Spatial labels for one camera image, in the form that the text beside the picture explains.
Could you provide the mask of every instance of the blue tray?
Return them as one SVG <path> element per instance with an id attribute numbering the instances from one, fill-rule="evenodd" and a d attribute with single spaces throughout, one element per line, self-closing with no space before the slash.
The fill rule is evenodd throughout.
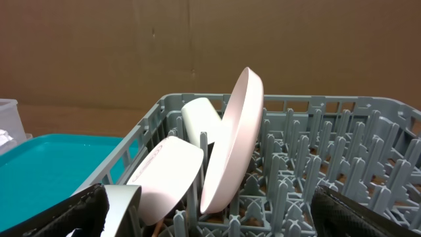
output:
<path id="1" fill-rule="evenodd" d="M 0 155 L 0 232 L 68 198 L 122 138 L 51 134 Z M 137 154 L 137 142 L 130 147 Z M 120 177 L 123 162 L 111 170 Z"/>

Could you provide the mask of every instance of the light pink bowl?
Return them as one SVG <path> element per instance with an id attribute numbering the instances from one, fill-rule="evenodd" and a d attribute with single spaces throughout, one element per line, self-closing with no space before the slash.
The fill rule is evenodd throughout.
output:
<path id="1" fill-rule="evenodd" d="M 262 80 L 247 67 L 235 84 L 210 156 L 202 213 L 222 211 L 237 192 L 255 148 L 262 108 Z"/>
<path id="2" fill-rule="evenodd" d="M 202 149 L 175 136 L 152 149 L 127 182 L 142 187 L 138 213 L 146 225 L 160 221 L 176 206 L 202 161 Z"/>

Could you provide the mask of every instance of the gray plastic rack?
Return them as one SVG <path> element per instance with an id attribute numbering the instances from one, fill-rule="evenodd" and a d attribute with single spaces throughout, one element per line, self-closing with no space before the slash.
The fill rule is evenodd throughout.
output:
<path id="1" fill-rule="evenodd" d="M 125 184 L 164 137 L 186 140 L 180 109 L 198 97 L 209 98 L 222 116 L 230 95 L 162 97 L 80 188 Z M 318 184 L 421 233 L 420 111 L 380 97 L 266 95 L 264 104 L 256 149 L 231 204 L 221 213 L 200 215 L 200 172 L 165 219 L 160 237 L 316 236 L 310 203 Z M 137 154 L 129 154 L 133 143 Z M 205 171 L 205 133 L 201 144 Z M 125 173 L 112 177 L 120 159 Z"/>

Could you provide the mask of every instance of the black object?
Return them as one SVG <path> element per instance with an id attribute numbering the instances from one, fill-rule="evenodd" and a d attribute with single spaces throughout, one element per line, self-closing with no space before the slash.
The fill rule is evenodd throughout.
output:
<path id="1" fill-rule="evenodd" d="M 42 213 L 0 232 L 0 237 L 100 236 L 109 210 L 104 185 L 94 184 Z"/>
<path id="2" fill-rule="evenodd" d="M 421 237 L 326 186 L 316 187 L 311 215 L 317 237 Z"/>

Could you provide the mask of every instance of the dish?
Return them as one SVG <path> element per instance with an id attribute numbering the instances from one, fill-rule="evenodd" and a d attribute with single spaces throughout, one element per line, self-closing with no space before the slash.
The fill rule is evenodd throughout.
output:
<path id="1" fill-rule="evenodd" d="M 203 185 L 200 210 L 215 213 L 231 201 L 249 166 L 263 109 L 263 84 L 245 68 L 226 107 Z"/>
<path id="2" fill-rule="evenodd" d="M 206 132 L 208 145 L 215 142 L 217 129 L 221 123 L 208 98 L 197 98 L 182 107 L 182 116 L 190 143 L 200 147 L 200 133 Z"/>
<path id="3" fill-rule="evenodd" d="M 152 149 L 127 182 L 142 187 L 138 213 L 146 225 L 157 223 L 175 207 L 194 181 L 202 161 L 202 149 L 175 136 Z"/>

